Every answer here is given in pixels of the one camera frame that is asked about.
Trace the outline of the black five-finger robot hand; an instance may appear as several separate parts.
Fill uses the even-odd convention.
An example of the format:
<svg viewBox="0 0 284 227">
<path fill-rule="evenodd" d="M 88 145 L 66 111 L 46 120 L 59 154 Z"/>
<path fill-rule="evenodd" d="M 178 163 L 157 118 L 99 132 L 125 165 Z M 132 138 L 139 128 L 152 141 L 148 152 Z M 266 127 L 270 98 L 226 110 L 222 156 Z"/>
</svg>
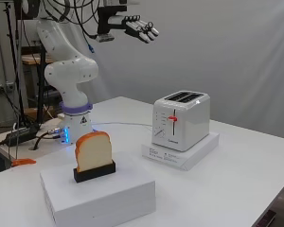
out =
<svg viewBox="0 0 284 227">
<path fill-rule="evenodd" d="M 126 6 L 106 6 L 98 9 L 97 41 L 110 42 L 115 37 L 110 33 L 112 29 L 123 30 L 127 35 L 149 44 L 159 36 L 159 31 L 153 22 L 144 22 L 140 15 L 118 15 L 126 12 Z"/>
</svg>

